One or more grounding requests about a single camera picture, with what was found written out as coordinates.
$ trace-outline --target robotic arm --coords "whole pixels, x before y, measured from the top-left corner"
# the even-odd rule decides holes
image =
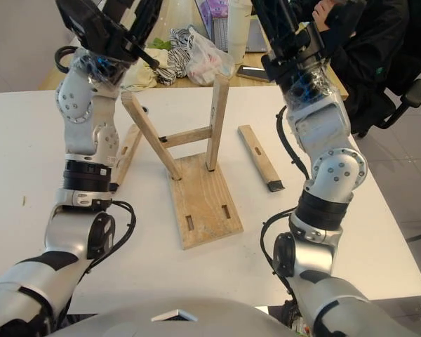
[[[349,282],[330,275],[340,223],[368,166],[349,141],[349,119],[326,76],[326,59],[354,31],[366,2],[336,5],[326,21],[330,29],[321,35],[314,22],[299,30],[286,0],[253,0],[253,5],[272,47],[262,64],[281,87],[287,122],[312,167],[309,177],[292,156],[306,181],[289,218],[290,232],[276,238],[272,267],[316,336],[413,336]]]
[[[137,20],[120,24],[133,0],[108,0],[103,12],[91,0],[57,0],[65,25],[86,49],[78,49],[56,103],[65,123],[64,183],[56,194],[41,256],[14,265],[0,278],[0,336],[45,336],[67,313],[74,289],[85,273],[114,253],[131,235],[131,205],[112,201],[111,169],[119,148],[114,127],[119,84],[144,51],[161,0],[142,0]],[[114,244],[111,204],[132,213],[128,232]]]

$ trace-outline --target chair armrest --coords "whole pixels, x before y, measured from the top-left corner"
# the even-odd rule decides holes
[[[401,102],[409,107],[421,105],[421,79],[416,79],[410,88],[401,96]]]

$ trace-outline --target zebra print fabric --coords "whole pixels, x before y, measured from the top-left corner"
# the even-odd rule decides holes
[[[192,47],[192,40],[188,29],[170,29],[172,49],[168,51],[168,67],[154,71],[159,83],[171,86],[177,78],[187,76],[185,66],[190,61],[188,50]]]

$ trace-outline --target gray floor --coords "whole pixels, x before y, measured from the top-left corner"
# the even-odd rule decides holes
[[[389,96],[399,104],[398,98]],[[372,128],[356,142],[404,237],[421,234],[421,107],[409,109],[388,130]],[[409,247],[421,270],[421,240],[409,243]],[[381,300],[377,304],[421,335],[421,297]]]

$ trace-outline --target white tabletop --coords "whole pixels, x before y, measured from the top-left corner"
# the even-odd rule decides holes
[[[211,96],[211,88],[156,88],[138,94],[160,136],[208,125]],[[244,232],[186,251],[180,245],[166,169],[142,139],[115,196],[134,205],[136,231],[80,283],[72,312],[102,312],[138,300],[181,295],[282,304],[286,291],[259,247],[262,222],[295,206],[304,181],[276,134],[274,116],[282,105],[276,87],[230,88],[218,161]],[[120,102],[115,121],[123,138],[131,120]],[[285,190],[268,192],[237,133],[242,124],[253,127]],[[286,134],[298,150],[288,129]],[[174,157],[205,151],[205,141],[171,149]],[[63,166],[63,124],[54,92],[0,94],[0,275],[43,251]],[[126,213],[114,208],[109,212],[122,233]],[[371,174],[355,191],[343,228],[335,276],[347,279],[371,300],[421,295],[420,271]],[[287,230],[287,220],[274,224],[265,237],[267,248],[271,250],[276,235]]]

